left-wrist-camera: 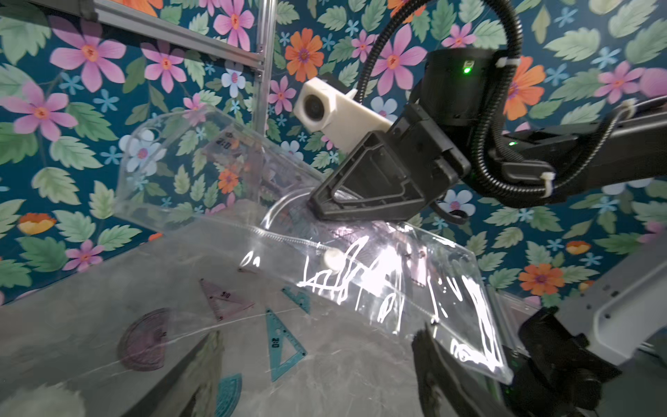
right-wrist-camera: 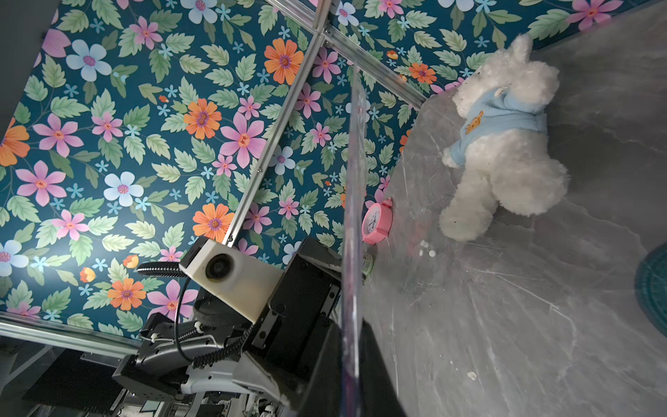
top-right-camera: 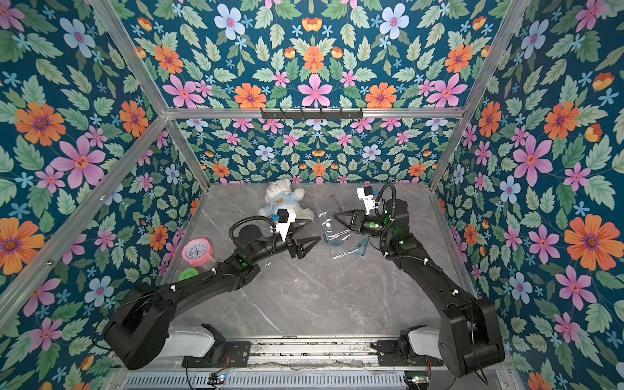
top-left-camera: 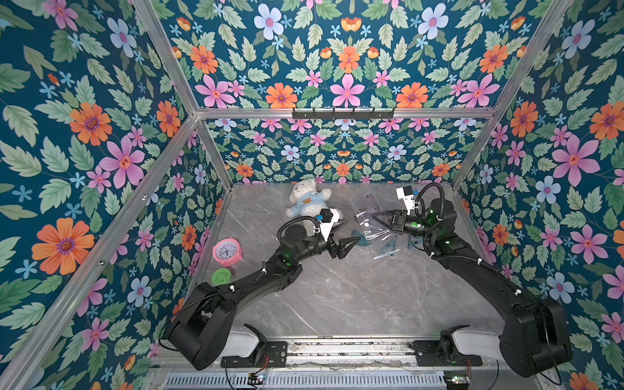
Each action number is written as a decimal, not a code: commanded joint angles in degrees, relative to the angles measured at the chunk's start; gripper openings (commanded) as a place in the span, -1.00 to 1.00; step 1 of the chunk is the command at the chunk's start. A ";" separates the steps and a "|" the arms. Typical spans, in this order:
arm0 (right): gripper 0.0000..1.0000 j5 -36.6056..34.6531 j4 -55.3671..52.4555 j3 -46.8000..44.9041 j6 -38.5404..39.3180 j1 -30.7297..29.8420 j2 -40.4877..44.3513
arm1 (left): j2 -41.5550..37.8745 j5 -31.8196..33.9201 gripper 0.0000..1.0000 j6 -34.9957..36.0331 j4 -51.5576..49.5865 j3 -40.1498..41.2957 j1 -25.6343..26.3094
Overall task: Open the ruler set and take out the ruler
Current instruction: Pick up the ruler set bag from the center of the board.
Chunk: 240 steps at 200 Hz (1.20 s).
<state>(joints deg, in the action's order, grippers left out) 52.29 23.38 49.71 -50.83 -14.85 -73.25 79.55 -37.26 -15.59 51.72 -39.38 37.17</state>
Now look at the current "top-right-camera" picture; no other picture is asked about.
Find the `teal protractor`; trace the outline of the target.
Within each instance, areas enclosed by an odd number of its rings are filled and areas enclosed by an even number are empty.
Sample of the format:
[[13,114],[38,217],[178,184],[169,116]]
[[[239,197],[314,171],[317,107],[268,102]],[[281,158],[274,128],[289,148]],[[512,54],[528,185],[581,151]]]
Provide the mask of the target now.
[[350,238],[350,231],[340,232],[327,231],[323,234],[323,239],[329,246],[341,246]]

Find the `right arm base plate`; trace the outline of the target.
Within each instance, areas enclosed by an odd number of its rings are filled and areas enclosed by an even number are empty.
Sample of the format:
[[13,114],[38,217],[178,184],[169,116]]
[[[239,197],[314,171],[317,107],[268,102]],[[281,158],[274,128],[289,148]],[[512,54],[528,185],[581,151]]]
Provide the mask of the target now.
[[413,352],[406,341],[378,340],[370,344],[381,367],[442,367],[440,359]]

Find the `teal triangle ruler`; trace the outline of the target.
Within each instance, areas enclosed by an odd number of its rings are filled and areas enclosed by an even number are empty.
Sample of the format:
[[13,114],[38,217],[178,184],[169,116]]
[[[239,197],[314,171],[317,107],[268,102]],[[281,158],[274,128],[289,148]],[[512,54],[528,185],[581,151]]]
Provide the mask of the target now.
[[357,243],[355,245],[354,248],[352,248],[352,250],[349,252],[352,255],[357,255],[360,257],[364,257],[367,253],[367,248],[370,244],[370,238],[369,237],[365,237],[364,239],[362,239],[359,243]]

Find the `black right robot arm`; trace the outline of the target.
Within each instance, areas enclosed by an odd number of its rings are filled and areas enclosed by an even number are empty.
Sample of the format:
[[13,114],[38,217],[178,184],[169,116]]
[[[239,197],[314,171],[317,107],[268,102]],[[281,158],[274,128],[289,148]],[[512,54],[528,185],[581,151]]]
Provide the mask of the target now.
[[408,204],[398,198],[395,186],[386,184],[378,193],[366,186],[357,194],[364,209],[337,212],[333,219],[351,232],[378,239],[383,257],[419,285],[440,315],[438,328],[416,326],[402,331],[396,354],[407,364],[418,357],[438,359],[455,377],[504,362],[494,304],[468,293],[433,261],[411,232]]

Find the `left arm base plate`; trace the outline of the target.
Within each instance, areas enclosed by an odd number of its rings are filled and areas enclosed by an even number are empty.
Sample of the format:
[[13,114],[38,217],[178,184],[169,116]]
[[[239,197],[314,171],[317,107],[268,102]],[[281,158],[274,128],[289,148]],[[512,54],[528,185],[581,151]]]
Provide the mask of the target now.
[[249,341],[217,342],[204,357],[184,357],[183,368],[240,368],[250,357]]

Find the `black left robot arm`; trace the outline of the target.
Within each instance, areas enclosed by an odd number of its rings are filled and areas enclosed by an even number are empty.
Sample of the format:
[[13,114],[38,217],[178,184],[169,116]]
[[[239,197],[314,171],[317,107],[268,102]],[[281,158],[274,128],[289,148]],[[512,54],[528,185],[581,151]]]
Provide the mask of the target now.
[[170,284],[135,286],[102,331],[110,350],[128,370],[141,369],[159,358],[209,357],[219,363],[223,336],[203,323],[174,328],[172,322],[195,306],[241,289],[261,271],[260,262],[287,253],[303,259],[320,242],[319,236],[299,238],[308,221],[294,219],[279,231],[282,218],[250,216],[228,231],[233,253],[213,268]]

